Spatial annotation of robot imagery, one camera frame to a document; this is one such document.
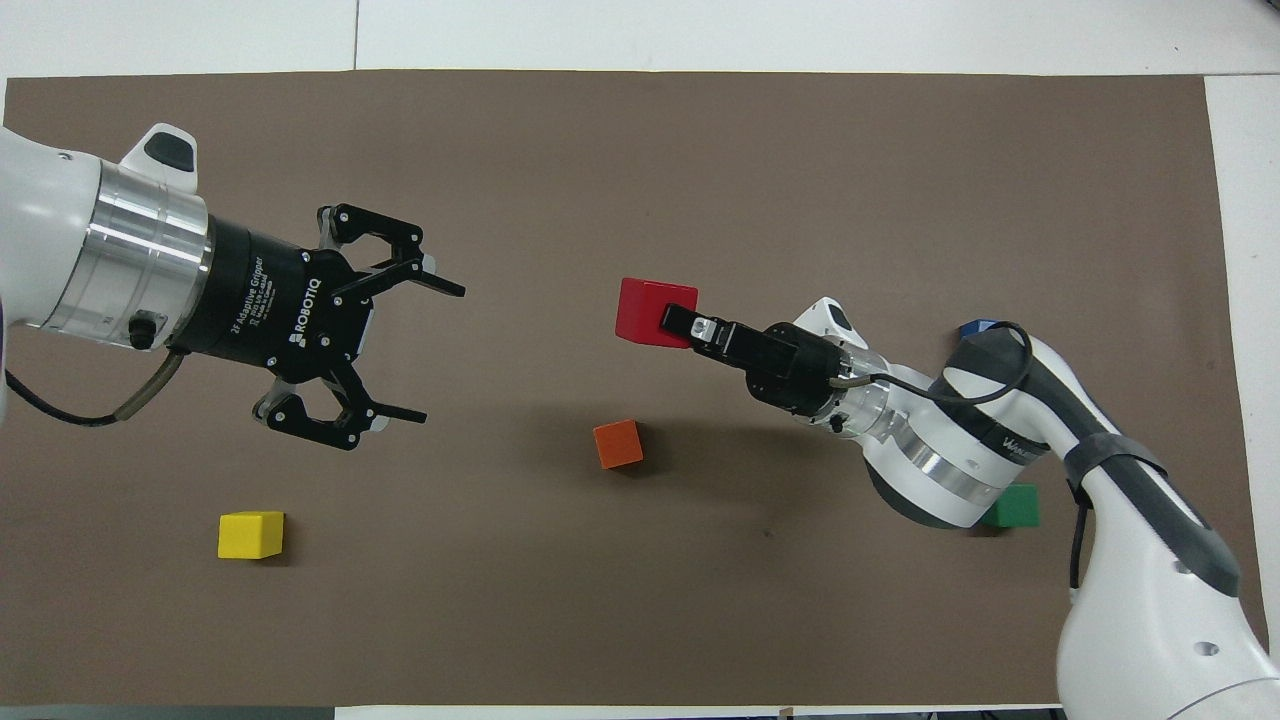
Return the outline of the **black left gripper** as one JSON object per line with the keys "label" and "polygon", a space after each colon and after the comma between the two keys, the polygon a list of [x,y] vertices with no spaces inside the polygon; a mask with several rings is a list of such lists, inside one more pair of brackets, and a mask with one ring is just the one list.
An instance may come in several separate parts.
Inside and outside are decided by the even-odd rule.
{"label": "black left gripper", "polygon": [[[404,282],[458,299],[466,288],[434,272],[416,224],[343,202],[319,208],[317,225],[338,250],[371,236],[389,245],[390,256],[357,272],[335,250],[302,250],[212,217],[211,266],[180,329],[180,348],[266,368],[278,378],[255,404],[256,421],[351,451],[364,433],[392,420],[428,420],[426,413],[374,400],[355,370],[372,314],[365,301]],[[340,406],[333,419],[310,416],[298,393],[297,383],[315,378]]]}

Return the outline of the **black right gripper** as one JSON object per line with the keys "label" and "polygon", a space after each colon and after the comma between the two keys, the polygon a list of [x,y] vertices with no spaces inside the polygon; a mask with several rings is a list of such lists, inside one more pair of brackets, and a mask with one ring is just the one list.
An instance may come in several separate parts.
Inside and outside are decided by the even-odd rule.
{"label": "black right gripper", "polygon": [[792,323],[756,331],[667,304],[659,328],[687,341],[696,354],[744,370],[754,398],[792,415],[815,416],[836,396],[829,380],[838,374],[842,351]]}

